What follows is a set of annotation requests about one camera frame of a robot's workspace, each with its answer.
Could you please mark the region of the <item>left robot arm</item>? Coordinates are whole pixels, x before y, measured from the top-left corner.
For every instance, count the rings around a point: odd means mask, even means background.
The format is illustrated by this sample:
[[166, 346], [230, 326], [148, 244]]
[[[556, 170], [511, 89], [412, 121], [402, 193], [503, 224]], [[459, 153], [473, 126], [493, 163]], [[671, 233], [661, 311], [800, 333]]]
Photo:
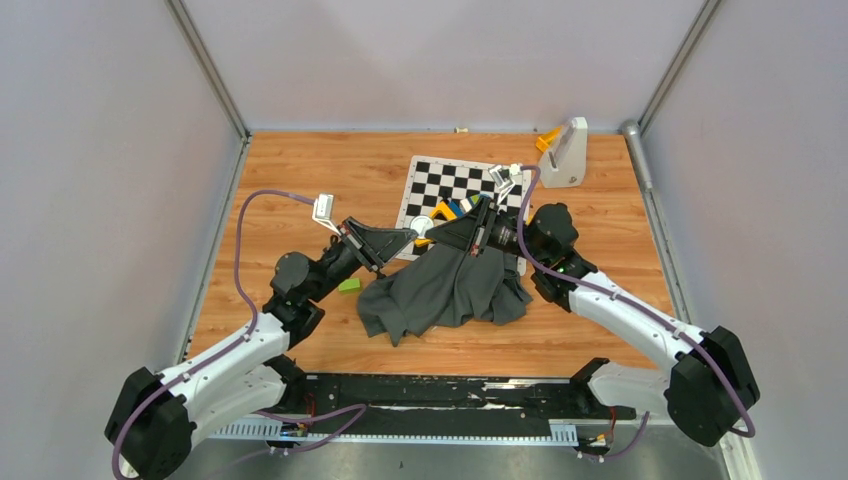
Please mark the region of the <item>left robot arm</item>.
[[416, 236], [349, 217], [319, 259], [299, 252], [279, 258], [271, 297], [251, 309], [244, 326], [190, 360], [129, 375], [104, 431], [114, 476], [123, 478], [128, 465], [139, 479], [166, 479], [222, 427], [274, 406], [298, 411], [307, 389], [286, 354], [324, 317], [318, 302], [359, 269], [380, 270]]

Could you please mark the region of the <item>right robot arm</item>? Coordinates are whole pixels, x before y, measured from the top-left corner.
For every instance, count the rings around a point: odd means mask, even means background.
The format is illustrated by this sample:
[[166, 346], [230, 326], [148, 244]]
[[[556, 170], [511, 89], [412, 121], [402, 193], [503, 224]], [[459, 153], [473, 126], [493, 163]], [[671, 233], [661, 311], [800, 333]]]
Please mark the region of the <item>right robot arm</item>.
[[703, 446], [728, 433], [755, 435], [749, 410], [761, 394], [739, 337], [724, 327], [706, 331], [675, 319], [622, 289], [579, 254], [579, 234], [565, 204], [545, 204], [525, 220], [483, 198], [423, 236], [471, 256], [494, 248], [525, 259], [546, 302], [604, 327], [653, 362], [654, 369], [645, 370], [602, 361], [570, 392], [580, 415], [596, 417], [609, 406], [663, 410]]

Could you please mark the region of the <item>grey t-shirt garment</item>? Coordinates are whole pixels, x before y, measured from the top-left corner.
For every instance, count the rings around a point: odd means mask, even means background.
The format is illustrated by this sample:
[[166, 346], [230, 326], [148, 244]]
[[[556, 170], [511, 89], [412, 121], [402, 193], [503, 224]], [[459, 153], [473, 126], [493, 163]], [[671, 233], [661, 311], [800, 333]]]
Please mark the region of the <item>grey t-shirt garment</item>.
[[357, 314], [368, 336], [386, 334], [398, 346], [435, 326], [458, 328], [471, 320], [503, 326], [524, 317], [531, 302], [516, 256], [487, 249], [473, 257], [436, 245], [369, 284], [358, 297]]

